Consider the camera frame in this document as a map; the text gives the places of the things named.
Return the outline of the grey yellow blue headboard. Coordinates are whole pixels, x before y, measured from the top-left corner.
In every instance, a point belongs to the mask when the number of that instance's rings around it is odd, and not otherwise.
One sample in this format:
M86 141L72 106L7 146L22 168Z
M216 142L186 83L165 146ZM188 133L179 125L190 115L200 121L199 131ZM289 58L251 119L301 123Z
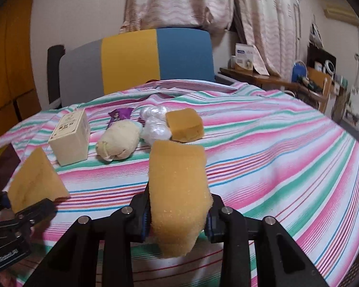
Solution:
M63 106L171 79L214 81L207 31L157 28L118 34L70 50L59 62Z

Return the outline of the pink patterned curtain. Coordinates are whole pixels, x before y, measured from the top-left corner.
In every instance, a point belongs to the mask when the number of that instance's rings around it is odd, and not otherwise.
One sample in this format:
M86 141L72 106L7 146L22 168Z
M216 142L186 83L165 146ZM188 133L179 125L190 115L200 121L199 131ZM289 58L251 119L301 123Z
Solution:
M122 33L163 27L197 27L210 33L237 26L254 48L259 74L290 79L294 62L291 0L126 0Z

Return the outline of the yellow sponge block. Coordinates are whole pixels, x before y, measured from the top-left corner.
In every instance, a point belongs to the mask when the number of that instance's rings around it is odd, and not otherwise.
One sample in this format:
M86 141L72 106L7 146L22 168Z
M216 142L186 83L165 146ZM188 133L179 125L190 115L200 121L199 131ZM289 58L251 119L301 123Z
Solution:
M151 227L163 258L188 254L213 204L203 146L155 141L149 158Z
M173 141L189 143L204 136L202 118L192 108L170 111L166 113L166 120Z
M51 201L70 198L68 190L41 147L36 148L19 168L7 195L15 214L45 198Z

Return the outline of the white blue medicine box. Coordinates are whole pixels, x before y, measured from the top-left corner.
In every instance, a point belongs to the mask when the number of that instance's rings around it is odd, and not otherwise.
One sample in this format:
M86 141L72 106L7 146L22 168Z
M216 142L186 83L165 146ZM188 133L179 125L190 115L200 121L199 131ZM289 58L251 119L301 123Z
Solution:
M246 44L235 44L235 69L253 71L253 47Z

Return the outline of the black rolled mat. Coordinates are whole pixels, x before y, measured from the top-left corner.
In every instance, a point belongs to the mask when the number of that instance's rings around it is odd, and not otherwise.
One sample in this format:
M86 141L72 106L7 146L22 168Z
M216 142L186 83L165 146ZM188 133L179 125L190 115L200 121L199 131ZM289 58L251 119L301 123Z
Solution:
M54 45L47 50L47 85L48 101L51 109L61 108L59 88L59 62L65 54L64 45Z

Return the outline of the cream tall carton box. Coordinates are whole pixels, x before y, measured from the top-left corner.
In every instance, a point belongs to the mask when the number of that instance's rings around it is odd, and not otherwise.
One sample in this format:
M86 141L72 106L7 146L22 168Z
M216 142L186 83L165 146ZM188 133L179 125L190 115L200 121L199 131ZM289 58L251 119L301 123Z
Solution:
M48 139L60 166L71 165L87 159L90 126L85 110L75 110L64 115Z

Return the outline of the wooden side shelf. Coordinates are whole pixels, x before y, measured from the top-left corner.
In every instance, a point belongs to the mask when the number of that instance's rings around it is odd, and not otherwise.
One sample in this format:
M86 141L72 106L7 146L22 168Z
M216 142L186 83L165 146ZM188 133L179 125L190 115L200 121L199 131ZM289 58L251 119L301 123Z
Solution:
M331 84L329 89L325 88L321 92L316 92L304 84L286 82L280 77L259 75L251 71L238 71L225 67L220 68L219 75L227 77L224 80L225 82L232 82L233 80L246 82L265 91L278 89L292 97L295 96L305 104L326 114L334 121L340 121L344 112L344 105L347 99L346 94L343 88L339 88L338 95L334 94L332 81L329 82Z

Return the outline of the white pearly plastic packet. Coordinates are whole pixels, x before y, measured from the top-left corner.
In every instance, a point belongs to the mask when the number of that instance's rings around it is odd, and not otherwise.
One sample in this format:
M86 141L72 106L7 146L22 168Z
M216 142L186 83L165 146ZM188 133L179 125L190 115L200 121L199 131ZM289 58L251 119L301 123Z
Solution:
M152 146L156 140L169 140L172 137L172 133L165 121L156 117L148 117L140 137L145 143Z

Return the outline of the wooden wardrobe panels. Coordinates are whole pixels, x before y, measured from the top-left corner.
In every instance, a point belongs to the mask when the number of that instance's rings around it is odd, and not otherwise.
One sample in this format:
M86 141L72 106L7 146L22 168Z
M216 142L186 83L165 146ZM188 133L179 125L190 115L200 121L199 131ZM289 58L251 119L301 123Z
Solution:
M33 1L0 6L0 136L41 111L30 53Z

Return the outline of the striped pink green bedsheet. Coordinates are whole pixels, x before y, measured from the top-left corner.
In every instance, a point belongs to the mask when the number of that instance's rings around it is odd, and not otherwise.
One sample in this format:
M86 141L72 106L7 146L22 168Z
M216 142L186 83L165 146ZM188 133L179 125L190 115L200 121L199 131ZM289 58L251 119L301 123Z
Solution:
M338 286L359 252L359 143L319 111L280 91L249 84L223 86L204 81L152 82L98 99L42 111L0 137L25 160L48 144L65 114L85 110L90 126L85 161L57 166L70 193L57 206L48 228L33 238L34 252L8 270L22 286L45 254L82 215L93 219L129 204L148 181L150 149L139 143L124 161L103 162L95 146L117 108L138 119L147 106L192 108L203 120L199 144L207 154L212 193L243 215L271 215L295 239L330 286Z

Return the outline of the gold metal tin box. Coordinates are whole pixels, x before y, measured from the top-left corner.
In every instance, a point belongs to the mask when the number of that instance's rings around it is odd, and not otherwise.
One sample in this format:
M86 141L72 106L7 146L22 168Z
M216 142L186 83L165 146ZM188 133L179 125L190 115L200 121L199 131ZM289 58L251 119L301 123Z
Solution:
M11 143L0 148L0 191L7 185L20 161Z

